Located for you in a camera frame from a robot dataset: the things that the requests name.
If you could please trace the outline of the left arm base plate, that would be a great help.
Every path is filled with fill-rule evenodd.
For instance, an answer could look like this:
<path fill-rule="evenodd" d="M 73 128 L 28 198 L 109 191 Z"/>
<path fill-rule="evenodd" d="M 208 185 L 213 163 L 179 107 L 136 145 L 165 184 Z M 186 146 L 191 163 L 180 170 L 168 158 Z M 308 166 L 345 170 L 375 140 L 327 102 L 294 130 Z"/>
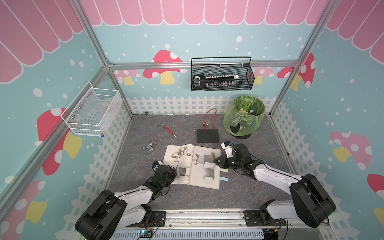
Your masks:
<path fill-rule="evenodd" d="M 152 211 L 150 213 L 146 213 L 144 218 L 137 224 L 136 227 L 140 228 L 151 228 L 151 227 L 164 227 L 166 220 L 166 211 Z"/>

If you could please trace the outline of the sketch drawing book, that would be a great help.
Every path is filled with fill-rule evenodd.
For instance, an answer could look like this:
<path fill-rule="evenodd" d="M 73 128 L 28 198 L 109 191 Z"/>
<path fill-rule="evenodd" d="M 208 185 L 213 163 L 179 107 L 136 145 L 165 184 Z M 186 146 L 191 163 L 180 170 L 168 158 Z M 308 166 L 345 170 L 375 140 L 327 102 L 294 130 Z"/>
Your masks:
<path fill-rule="evenodd" d="M 221 156 L 219 149 L 194 146 L 168 145 L 163 163 L 176 169 L 174 184 L 202 188 L 220 188 L 220 167 L 214 163 Z"/>

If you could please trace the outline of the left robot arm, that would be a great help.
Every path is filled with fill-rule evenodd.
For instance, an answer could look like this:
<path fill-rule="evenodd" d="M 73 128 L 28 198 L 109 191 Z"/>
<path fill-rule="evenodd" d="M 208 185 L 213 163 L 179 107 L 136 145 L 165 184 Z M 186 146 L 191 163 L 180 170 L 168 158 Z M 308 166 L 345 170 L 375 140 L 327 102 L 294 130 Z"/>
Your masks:
<path fill-rule="evenodd" d="M 75 230 L 86 240 L 109 240 L 130 225 L 148 226 L 152 208 L 149 203 L 162 196 L 177 176 L 169 165 L 157 165 L 154 175 L 136 189 L 122 193 L 102 191 L 75 223 Z"/>

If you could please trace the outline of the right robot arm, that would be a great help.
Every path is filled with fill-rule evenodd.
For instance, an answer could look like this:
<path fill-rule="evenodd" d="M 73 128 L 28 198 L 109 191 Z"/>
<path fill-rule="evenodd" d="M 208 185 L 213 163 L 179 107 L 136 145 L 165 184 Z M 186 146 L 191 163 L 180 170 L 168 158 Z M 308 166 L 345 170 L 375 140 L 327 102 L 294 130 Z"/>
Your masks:
<path fill-rule="evenodd" d="M 226 154 L 214 160 L 220 168 L 240 170 L 244 176 L 270 184 L 291 196 L 289 201 L 269 200 L 257 210 L 263 225 L 271 220 L 297 219 L 317 228 L 329 222 L 329 216 L 337 207 L 314 175 L 299 176 L 272 168 L 250 154 L 244 144 L 226 141 L 221 146 Z"/>

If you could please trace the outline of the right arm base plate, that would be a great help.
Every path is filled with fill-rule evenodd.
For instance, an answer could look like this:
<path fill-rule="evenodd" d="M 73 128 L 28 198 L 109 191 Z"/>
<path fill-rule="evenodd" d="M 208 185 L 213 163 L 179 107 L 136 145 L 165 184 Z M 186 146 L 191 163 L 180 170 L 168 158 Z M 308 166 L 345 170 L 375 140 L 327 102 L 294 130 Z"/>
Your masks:
<path fill-rule="evenodd" d="M 285 219 L 273 219 L 267 211 L 264 210 L 246 210 L 243 211 L 243 218 L 247 227 L 285 227 Z"/>

